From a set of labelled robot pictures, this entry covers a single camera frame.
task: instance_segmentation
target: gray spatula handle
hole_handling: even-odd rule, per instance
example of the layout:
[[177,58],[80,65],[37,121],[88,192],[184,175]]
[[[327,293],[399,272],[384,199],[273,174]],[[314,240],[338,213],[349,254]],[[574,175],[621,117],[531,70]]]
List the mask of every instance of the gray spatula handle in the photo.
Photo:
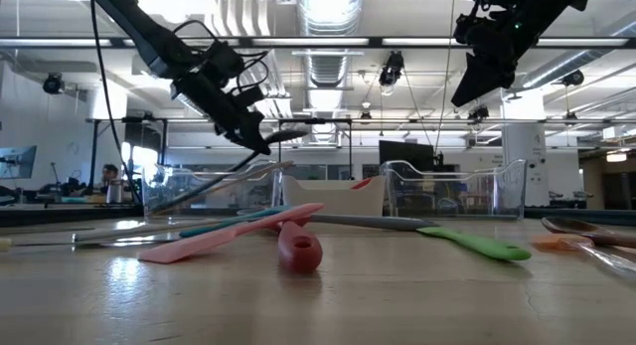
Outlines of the gray spatula handle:
[[312,215],[311,222],[359,226],[391,231],[415,231],[423,227],[439,227],[433,222],[397,217]]

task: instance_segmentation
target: pink spatula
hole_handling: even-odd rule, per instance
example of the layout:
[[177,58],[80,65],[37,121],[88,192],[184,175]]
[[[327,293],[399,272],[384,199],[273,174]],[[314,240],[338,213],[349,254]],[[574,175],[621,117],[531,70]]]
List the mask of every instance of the pink spatula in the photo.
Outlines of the pink spatula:
[[226,244],[247,232],[272,228],[272,226],[277,225],[279,222],[308,217],[323,207],[323,204],[316,203],[294,207],[291,210],[283,211],[258,221],[242,223],[144,251],[139,255],[139,260],[169,264],[173,261]]

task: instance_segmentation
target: ceiling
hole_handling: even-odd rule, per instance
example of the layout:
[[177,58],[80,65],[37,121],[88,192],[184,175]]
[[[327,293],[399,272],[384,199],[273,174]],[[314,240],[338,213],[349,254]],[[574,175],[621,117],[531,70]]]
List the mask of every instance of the ceiling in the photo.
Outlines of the ceiling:
[[[86,3],[73,0],[1,0],[0,1],[0,37],[78,37],[92,36],[89,11]],[[589,0],[586,11],[567,9],[546,31],[545,36],[552,37],[607,37],[606,27],[624,15],[633,13],[636,0]],[[273,36],[298,36],[298,17],[295,0],[268,0],[267,21]],[[364,0],[362,19],[357,34],[360,36],[422,36],[447,37],[451,31],[451,21],[460,13],[467,14],[472,7],[470,0]],[[167,27],[174,25],[163,18],[156,20]],[[119,36],[121,31],[102,15],[100,33],[104,37]],[[202,37],[196,28],[187,34]],[[303,60],[293,56],[294,50],[275,51],[275,60],[285,90],[291,97],[291,111],[296,116],[310,115],[307,111],[307,83]],[[376,77],[379,68],[386,61],[389,49],[365,49],[360,55],[351,57],[347,71],[346,91],[340,109],[335,117],[358,118],[363,111],[363,101],[371,104],[369,111],[373,118],[407,118],[417,116],[415,108],[425,118],[437,119],[442,114],[451,118],[457,115],[465,117],[469,108],[475,105],[455,109],[450,103],[455,88],[466,68],[465,50],[447,49],[408,49],[402,51],[408,78],[402,76],[395,91],[390,96],[382,96]],[[565,50],[530,50],[520,60],[518,76],[530,73],[546,62],[567,53]],[[11,59],[13,53],[3,55]],[[51,50],[29,49],[19,54],[23,72],[32,78],[43,78],[47,70],[57,68],[62,71],[69,85],[78,88],[99,86],[94,50]],[[140,61],[135,50],[104,50],[104,59],[108,77],[115,80],[134,96],[129,108],[144,108],[155,116],[192,117],[184,106],[170,101],[168,84],[139,73]],[[567,106],[574,108],[591,102],[604,100],[614,94],[636,86],[636,68],[628,69],[636,62],[636,51],[614,51],[581,68],[585,74],[584,87],[570,89],[571,95],[564,96],[561,86],[547,85],[542,88],[545,110],[548,117],[561,116]],[[621,74],[606,78],[602,82],[594,81],[625,69]],[[605,118],[620,113],[621,117],[634,117],[635,98],[622,99],[604,107],[586,113],[582,117]],[[501,98],[499,92],[486,95],[479,100],[490,108],[491,117],[499,117]],[[201,126],[192,126],[193,130]],[[377,128],[376,124],[360,126]],[[397,128],[390,124],[387,128]],[[416,129],[420,126],[403,125]],[[448,125],[450,130],[458,126]],[[589,125],[579,131],[596,132],[602,125]]]

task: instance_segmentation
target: computer monitor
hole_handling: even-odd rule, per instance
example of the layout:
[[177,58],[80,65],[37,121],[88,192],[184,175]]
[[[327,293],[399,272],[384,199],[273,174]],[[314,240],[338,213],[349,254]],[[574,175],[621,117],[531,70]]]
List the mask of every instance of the computer monitor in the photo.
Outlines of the computer monitor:
[[380,164],[388,161],[406,161],[418,171],[434,171],[435,150],[430,145],[381,140]]
[[0,148],[0,179],[31,178],[37,148],[37,146]]

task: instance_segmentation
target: desk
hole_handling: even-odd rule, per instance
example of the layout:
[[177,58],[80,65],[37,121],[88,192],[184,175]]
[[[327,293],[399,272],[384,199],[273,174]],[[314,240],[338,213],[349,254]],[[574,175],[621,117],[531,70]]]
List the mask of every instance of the desk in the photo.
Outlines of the desk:
[[[442,224],[519,244],[544,232],[536,220]],[[585,257],[533,250],[528,261],[505,263],[418,234],[339,226],[314,231],[325,255],[312,276],[280,270],[275,237],[267,232],[171,265],[138,262],[137,254],[148,246],[0,255],[2,343],[636,341],[634,285]]]

